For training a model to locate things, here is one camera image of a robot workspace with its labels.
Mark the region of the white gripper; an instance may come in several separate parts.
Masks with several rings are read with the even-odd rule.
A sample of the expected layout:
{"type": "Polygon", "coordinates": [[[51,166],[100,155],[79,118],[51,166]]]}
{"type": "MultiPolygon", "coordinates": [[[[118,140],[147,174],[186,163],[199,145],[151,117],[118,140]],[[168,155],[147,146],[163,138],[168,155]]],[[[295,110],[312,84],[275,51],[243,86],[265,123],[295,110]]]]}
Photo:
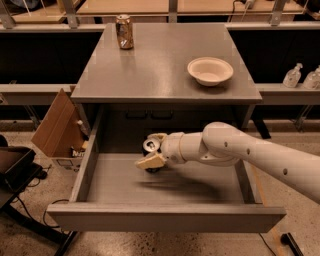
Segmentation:
{"type": "Polygon", "coordinates": [[[156,138],[161,143],[161,153],[149,153],[145,157],[137,160],[135,166],[139,169],[161,168],[167,164],[182,164],[185,160],[180,152],[180,140],[182,132],[178,133],[152,133],[147,138],[156,138]]]}

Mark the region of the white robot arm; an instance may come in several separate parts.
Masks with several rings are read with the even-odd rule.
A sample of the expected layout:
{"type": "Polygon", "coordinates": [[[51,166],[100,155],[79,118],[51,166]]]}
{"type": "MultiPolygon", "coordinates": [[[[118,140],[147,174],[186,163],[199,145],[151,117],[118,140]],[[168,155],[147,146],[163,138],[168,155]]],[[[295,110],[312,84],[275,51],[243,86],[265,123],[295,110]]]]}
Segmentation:
{"type": "Polygon", "coordinates": [[[320,202],[320,157],[252,137],[222,122],[196,133],[153,133],[143,143],[142,170],[195,161],[231,166],[244,160],[316,203],[320,202]]]}

